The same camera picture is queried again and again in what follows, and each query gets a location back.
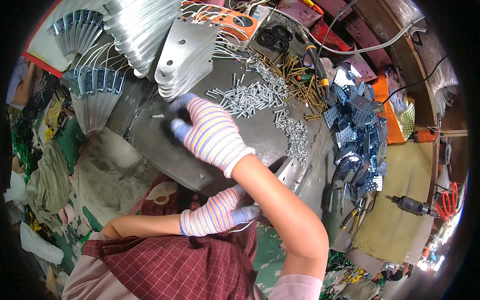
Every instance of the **hair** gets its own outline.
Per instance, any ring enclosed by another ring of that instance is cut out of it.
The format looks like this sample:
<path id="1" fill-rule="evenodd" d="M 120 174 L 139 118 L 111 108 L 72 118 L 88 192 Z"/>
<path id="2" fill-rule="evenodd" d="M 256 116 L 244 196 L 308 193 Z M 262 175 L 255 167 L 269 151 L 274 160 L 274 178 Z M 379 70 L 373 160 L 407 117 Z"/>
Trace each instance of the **hair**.
<path id="1" fill-rule="evenodd" d="M 408 265 L 408 272 L 405 274 L 405 275 L 407 275 L 407 278 L 410 278 L 410 276 L 412 276 L 413 267 L 414 267 L 414 265 L 412 265 L 412 264 Z"/>

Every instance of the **pink shirt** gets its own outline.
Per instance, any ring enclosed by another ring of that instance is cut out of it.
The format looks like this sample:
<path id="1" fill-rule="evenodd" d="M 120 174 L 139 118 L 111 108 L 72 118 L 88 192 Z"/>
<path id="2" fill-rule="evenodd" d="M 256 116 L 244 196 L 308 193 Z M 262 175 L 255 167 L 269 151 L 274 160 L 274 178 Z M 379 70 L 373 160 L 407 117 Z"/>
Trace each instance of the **pink shirt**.
<path id="1" fill-rule="evenodd" d="M 92 232 L 90 240 L 111 240 L 104 234 Z M 251 300 L 265 300 L 262 291 L 253 286 Z M 304 274 L 281 277 L 268 296 L 269 300 L 318 300 L 322 281 Z M 139 300 L 112 272 L 95 257 L 82 255 L 77 261 L 63 290 L 62 300 Z"/>

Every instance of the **hand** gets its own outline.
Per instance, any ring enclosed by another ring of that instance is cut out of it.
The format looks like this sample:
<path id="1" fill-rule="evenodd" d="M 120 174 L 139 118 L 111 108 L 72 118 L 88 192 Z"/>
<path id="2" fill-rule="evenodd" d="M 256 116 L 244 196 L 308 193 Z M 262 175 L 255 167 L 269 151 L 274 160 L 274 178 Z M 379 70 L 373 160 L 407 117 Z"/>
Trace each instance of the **hand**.
<path id="1" fill-rule="evenodd" d="M 258 217 L 261 210 L 257 205 L 235 210 L 244 193 L 243 188 L 237 184 L 208 198 L 204 206 L 194 211 L 184 210 L 180 215 L 182 234 L 202 237 L 229 230 L 240 223 Z"/>
<path id="2" fill-rule="evenodd" d="M 237 125 L 220 105 L 187 93 L 170 106 L 173 111 L 181 108 L 188 110 L 193 126 L 174 119 L 170 127 L 175 137 L 196 158 L 221 169 L 226 178 L 230 178 L 233 167 L 242 157 L 255 153 L 243 143 Z"/>

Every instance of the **cable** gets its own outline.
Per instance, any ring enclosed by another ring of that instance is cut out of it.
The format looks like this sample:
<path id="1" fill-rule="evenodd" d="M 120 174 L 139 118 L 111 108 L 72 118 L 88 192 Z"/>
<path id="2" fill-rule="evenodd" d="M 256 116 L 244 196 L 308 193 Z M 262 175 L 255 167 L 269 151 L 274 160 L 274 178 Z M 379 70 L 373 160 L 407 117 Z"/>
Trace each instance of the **cable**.
<path id="1" fill-rule="evenodd" d="M 292 19 L 293 21 L 301 24 L 300 22 L 298 22 L 294 17 L 290 16 L 289 14 L 287 13 L 284 13 L 282 11 L 279 11 L 277 9 L 274 9 L 274 8 L 271 8 L 271 7 L 268 7 L 268 6 L 265 6 L 265 8 L 267 9 L 270 9 L 271 11 L 274 11 L 274 12 L 277 12 L 287 18 L 290 18 Z M 355 51 L 346 51 L 346 52 L 343 52 L 343 51 L 337 51 L 337 50 L 333 50 L 333 49 L 330 49 L 329 47 L 327 46 L 322 46 L 324 49 L 332 52 L 332 53 L 336 53 L 336 54 L 344 54 L 344 55 L 350 55 L 350 54 L 357 54 L 357 53 L 363 53 L 363 52 L 368 52 L 368 51 L 373 51 L 373 50 L 378 50 L 378 49 L 382 49 L 382 48 L 385 48 L 393 43 L 395 43 L 398 39 L 400 39 L 400 37 L 405 33 L 407 32 L 410 27 L 412 27 L 416 22 L 424 19 L 425 16 L 420 16 L 416 19 L 414 19 L 413 21 L 411 21 L 409 24 L 407 24 L 405 27 L 403 27 L 403 29 L 396 35 L 394 36 L 391 40 L 389 40 L 388 42 L 385 42 L 383 44 L 380 44 L 380 45 L 377 45 L 377 46 L 373 46 L 373 47 L 368 47 L 368 48 L 363 48 L 363 49 L 359 49 L 359 50 L 355 50 Z M 311 39 L 313 39 L 317 44 L 319 45 L 322 45 L 312 34 L 311 32 L 309 31 L 309 36 Z"/>
<path id="2" fill-rule="evenodd" d="M 327 29 L 327 32 L 325 33 L 325 37 L 324 37 L 324 40 L 322 41 L 322 43 L 320 44 L 320 47 L 323 47 L 323 45 L 325 44 L 325 41 L 327 40 L 327 36 L 328 36 L 328 33 L 330 32 L 330 30 L 332 29 L 333 27 L 333 24 L 338 20 L 338 18 L 344 13 L 347 11 L 347 9 L 349 9 L 350 7 L 352 7 L 358 0 L 353 0 L 352 2 L 350 2 L 347 6 L 345 6 L 344 9 L 342 9 L 338 15 L 335 17 L 335 19 L 333 19 L 332 23 L 330 24 L 330 26 L 328 27 Z M 318 51 L 318 55 L 317 55 L 317 63 L 318 61 L 320 60 L 320 53 L 322 53 L 322 48 L 320 48 L 320 51 Z M 315 78 L 317 78 L 317 68 L 315 68 Z M 318 81 L 317 80 L 314 80 L 315 81 L 315 89 L 318 93 L 318 95 L 320 96 L 320 90 L 318 88 Z"/>
<path id="3" fill-rule="evenodd" d="M 435 73 L 435 71 L 437 70 L 438 66 L 442 63 L 442 61 L 444 61 L 444 60 L 446 59 L 446 57 L 447 57 L 447 56 L 444 56 L 444 57 L 437 63 L 437 65 L 435 66 L 435 68 L 433 69 L 433 71 L 430 73 L 430 75 L 428 75 L 425 79 L 423 79 L 422 81 L 419 81 L 419 82 L 417 82 L 417 83 L 405 85 L 404 87 L 401 87 L 401 88 L 397 89 L 396 91 L 394 91 L 393 93 L 391 93 L 391 94 L 387 97 L 387 99 L 386 99 L 384 102 L 382 102 L 382 104 L 384 104 L 385 102 L 387 102 L 388 99 L 390 99 L 393 95 L 395 95 L 395 93 L 397 93 L 397 92 L 399 92 L 399 91 L 401 91 L 401 90 L 404 90 L 404 89 L 406 89 L 406 88 L 409 88 L 409 87 L 412 87 L 412 86 L 415 86 L 415 85 L 422 84 L 422 83 L 424 83 L 425 81 L 429 80 L 430 77 L 432 77 L 433 74 Z"/>

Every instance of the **orange power strip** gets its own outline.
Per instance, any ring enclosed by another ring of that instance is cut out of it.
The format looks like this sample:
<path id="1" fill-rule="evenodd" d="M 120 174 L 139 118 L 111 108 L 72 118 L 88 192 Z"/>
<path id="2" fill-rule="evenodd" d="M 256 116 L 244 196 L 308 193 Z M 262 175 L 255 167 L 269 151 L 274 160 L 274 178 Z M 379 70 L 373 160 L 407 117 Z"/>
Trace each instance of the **orange power strip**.
<path id="1" fill-rule="evenodd" d="M 217 7 L 210 7 L 206 11 L 201 11 L 199 18 L 201 18 L 202 21 L 206 21 L 208 18 L 212 17 L 212 14 L 208 14 L 209 12 L 221 13 L 213 18 L 212 22 L 228 24 L 229 26 L 223 26 L 222 30 L 236 36 L 240 41 L 250 40 L 258 25 L 258 21 L 256 19 L 253 19 L 252 17 L 241 12 L 236 12 L 226 8 L 221 10 Z M 243 30 L 245 35 L 233 27 Z"/>

